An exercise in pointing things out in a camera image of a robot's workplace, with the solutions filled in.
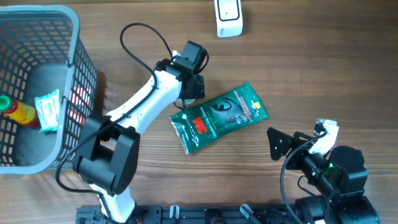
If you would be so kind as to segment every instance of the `green bottle cap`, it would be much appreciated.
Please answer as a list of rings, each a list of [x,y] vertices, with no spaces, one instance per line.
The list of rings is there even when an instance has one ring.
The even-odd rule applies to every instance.
[[[12,100],[8,96],[0,96],[0,111],[7,111],[12,107]]]

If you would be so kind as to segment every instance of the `green package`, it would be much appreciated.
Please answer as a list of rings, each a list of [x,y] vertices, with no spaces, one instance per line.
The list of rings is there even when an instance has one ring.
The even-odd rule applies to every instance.
[[[170,117],[187,154],[268,118],[250,83]]]

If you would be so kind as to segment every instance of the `gray basket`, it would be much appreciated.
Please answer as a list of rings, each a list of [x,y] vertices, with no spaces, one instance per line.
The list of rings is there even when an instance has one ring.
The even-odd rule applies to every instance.
[[[0,92],[28,105],[60,90],[56,133],[39,133],[0,117],[0,174],[56,168],[78,143],[94,107],[97,74],[79,38],[80,22],[65,6],[0,7]],[[73,156],[65,167],[71,168]]]

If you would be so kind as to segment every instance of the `table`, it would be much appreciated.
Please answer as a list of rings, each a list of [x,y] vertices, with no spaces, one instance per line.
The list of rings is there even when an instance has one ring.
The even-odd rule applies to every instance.
[[[124,103],[150,77],[119,43],[125,25],[143,22],[171,49],[181,52],[192,40],[208,50],[202,73],[206,99],[249,81],[269,114],[187,156],[169,120],[178,109],[168,106],[141,138],[130,184],[138,204],[281,203],[282,161],[271,160],[268,127],[311,134],[317,118],[330,118],[340,126],[336,145],[363,151],[366,195],[382,222],[396,222],[398,4],[244,1],[243,34],[230,39],[216,36],[213,2],[69,6],[79,14],[81,39],[98,72],[100,113]],[[124,41],[150,66],[168,57],[160,39],[145,28],[129,29]],[[73,172],[63,174],[67,185],[87,188]],[[286,172],[291,202],[306,196],[296,185],[300,175]],[[59,188],[52,171],[0,177],[0,198],[1,223],[74,223],[77,207],[99,204],[95,195]]]

